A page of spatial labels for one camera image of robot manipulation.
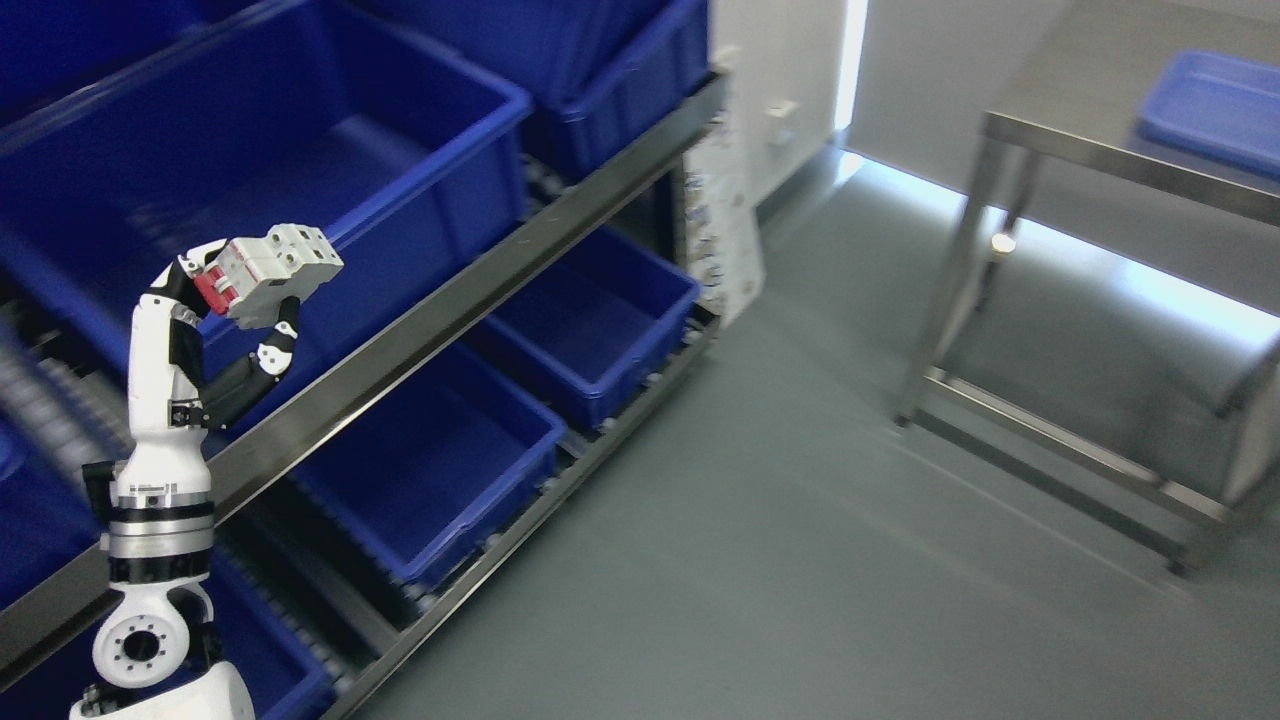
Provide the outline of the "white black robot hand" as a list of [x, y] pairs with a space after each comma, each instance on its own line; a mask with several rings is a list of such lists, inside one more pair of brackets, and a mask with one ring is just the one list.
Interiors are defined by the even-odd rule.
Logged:
[[132, 313], [127, 391], [134, 447], [113, 482], [111, 505], [120, 511], [206, 503], [209, 427], [247, 415], [291, 369], [301, 305], [293, 296], [282, 300], [257, 350], [206, 380], [198, 327], [211, 306], [200, 279], [225, 246], [219, 240], [178, 254]]

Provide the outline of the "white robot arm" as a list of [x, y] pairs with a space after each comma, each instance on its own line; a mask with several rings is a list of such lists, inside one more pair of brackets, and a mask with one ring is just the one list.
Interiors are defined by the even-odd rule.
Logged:
[[250, 689], [221, 646], [204, 588], [212, 565], [209, 492], [119, 491], [123, 461], [90, 462], [90, 507], [105, 524], [108, 584], [119, 594], [91, 657], [99, 680], [70, 719], [253, 719]]

